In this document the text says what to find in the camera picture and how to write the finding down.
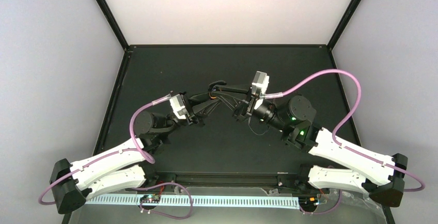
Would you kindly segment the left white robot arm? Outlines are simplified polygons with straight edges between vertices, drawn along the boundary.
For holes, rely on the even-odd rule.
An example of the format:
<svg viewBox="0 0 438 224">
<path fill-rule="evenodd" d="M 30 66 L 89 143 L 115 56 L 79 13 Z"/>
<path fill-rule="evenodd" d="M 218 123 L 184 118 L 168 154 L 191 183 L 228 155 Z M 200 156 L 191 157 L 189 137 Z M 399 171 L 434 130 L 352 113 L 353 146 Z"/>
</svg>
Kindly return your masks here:
<svg viewBox="0 0 438 224">
<path fill-rule="evenodd" d="M 81 208 L 103 194 L 155 183 L 152 153 L 168 142 L 168 136 L 183 126 L 202 124 L 203 119 L 220 105 L 221 100 L 201 93 L 187 98 L 185 94 L 166 95 L 140 107 L 131 117 L 129 139 L 105 152 L 79 161 L 58 160 L 52 170 L 49 186 L 38 198 L 51 192 L 59 214 Z"/>
</svg>

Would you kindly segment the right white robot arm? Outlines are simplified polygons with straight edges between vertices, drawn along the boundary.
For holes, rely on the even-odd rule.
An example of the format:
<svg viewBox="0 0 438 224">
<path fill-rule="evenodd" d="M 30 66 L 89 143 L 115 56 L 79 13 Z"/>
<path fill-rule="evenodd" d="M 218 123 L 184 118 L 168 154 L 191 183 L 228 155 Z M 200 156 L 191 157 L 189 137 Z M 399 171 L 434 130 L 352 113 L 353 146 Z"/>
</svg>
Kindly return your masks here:
<svg viewBox="0 0 438 224">
<path fill-rule="evenodd" d="M 263 91 L 255 86 L 240 89 L 220 85 L 212 87 L 210 96 L 223 102 L 227 98 L 236 100 L 236 104 L 231 105 L 236 119 L 258 119 L 279 130 L 285 144 L 343 166 L 341 169 L 303 166 L 304 172 L 294 178 L 298 191 L 338 188 L 363 193 L 380 205 L 400 206 L 406 192 L 404 177 L 408 158 L 400 153 L 372 152 L 315 124 L 316 110 L 304 96 L 294 95 L 277 103 L 263 96 Z"/>
</svg>

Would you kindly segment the clear plastic sheet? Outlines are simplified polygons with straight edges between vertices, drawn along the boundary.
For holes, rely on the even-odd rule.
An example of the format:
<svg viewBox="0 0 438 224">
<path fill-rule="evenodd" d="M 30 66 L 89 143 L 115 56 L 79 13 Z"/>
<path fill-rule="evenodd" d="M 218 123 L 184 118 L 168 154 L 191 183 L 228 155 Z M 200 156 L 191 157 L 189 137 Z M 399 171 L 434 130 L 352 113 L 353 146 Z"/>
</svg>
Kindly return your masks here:
<svg viewBox="0 0 438 224">
<path fill-rule="evenodd" d="M 260 223 L 386 223 L 382 207 L 361 193 L 320 190 L 316 196 L 298 197 L 298 210 L 260 209 Z"/>
</svg>

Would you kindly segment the black aluminium front rail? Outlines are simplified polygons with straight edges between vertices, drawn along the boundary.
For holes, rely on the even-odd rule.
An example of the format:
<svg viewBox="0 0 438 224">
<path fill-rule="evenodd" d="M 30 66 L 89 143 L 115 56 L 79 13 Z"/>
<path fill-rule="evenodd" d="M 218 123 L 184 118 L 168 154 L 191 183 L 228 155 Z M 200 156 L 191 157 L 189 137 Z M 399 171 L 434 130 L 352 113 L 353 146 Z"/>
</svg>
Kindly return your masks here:
<svg viewBox="0 0 438 224">
<path fill-rule="evenodd" d="M 262 187 L 305 190 L 306 182 L 295 173 L 201 173 L 157 172 L 162 182 L 175 182 L 185 187 Z"/>
</svg>

